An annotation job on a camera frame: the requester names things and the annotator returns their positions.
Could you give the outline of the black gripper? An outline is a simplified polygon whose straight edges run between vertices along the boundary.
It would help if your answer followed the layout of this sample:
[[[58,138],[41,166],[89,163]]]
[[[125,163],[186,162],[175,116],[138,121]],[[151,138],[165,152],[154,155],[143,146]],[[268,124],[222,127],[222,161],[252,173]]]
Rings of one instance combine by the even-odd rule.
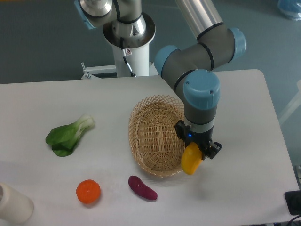
[[[212,141],[213,128],[206,132],[195,132],[189,125],[185,125],[183,120],[179,120],[175,126],[177,137],[184,141],[185,147],[191,142],[198,145],[202,151],[202,159],[213,159],[222,149],[222,145]]]

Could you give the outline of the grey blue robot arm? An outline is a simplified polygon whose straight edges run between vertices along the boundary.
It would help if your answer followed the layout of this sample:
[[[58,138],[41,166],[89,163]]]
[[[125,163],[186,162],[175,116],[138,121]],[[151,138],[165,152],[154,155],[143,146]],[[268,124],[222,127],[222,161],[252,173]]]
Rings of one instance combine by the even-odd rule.
[[[152,18],[139,0],[77,0],[74,2],[89,29],[103,28],[113,50],[118,77],[150,75],[149,44],[156,32]],[[184,105],[184,119],[176,123],[177,136],[195,143],[202,159],[214,158],[222,145],[212,140],[220,82],[213,69],[246,50],[244,34],[224,25],[210,0],[179,0],[177,5],[197,43],[184,50],[165,46],[153,62]]]

